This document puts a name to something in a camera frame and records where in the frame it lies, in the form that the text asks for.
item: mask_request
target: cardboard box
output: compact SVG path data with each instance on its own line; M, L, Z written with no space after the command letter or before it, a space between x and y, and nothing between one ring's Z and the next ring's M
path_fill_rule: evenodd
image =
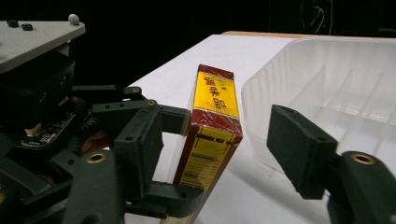
M243 138L233 73L200 64L194 89L191 124L173 183L205 192L193 214L169 217L163 224L194 222Z

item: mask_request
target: black background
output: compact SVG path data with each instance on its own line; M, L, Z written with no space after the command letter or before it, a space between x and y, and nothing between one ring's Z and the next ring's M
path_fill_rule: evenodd
M210 35L226 31L303 33L301 15L329 0L64 1L0 0L0 20L67 21L76 14L86 34L70 43L76 85L130 85ZM378 35L396 28L394 0L333 0L335 35ZM318 32L327 35L328 21Z

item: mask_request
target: wooden edge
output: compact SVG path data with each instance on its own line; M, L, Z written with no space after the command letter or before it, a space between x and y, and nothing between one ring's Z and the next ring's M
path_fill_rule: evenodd
M348 35L299 35L299 34L284 34L284 33L264 33L264 32L246 32L246 31L226 31L222 35L255 35L255 36L272 36L285 38L304 38L304 37L346 37L346 38L365 38L365 39L392 39L393 37L372 37L372 36L348 36Z
M245 31L226 31L222 35L258 35L258 36L273 36L273 37L287 37L287 38L303 38L312 35L297 35L297 34L282 34L282 33L261 33L261 32L245 32Z

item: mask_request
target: white plastic bin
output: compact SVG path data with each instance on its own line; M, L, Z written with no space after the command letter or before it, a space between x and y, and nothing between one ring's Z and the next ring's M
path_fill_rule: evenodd
M374 155L396 175L396 39L292 41L244 84L242 104L257 158L279 171L266 147L272 105L314 121L339 142L338 154Z

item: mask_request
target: screw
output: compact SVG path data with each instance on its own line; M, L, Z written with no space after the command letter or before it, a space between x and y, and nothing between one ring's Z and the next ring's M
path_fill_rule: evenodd
M79 25L79 17L76 14L69 15L69 22L72 25Z
M33 26L31 24L29 24L29 23L25 23L25 24L22 25L22 29L24 31L33 31Z
M16 28L20 26L20 24L17 21L7 21L7 25L12 28Z

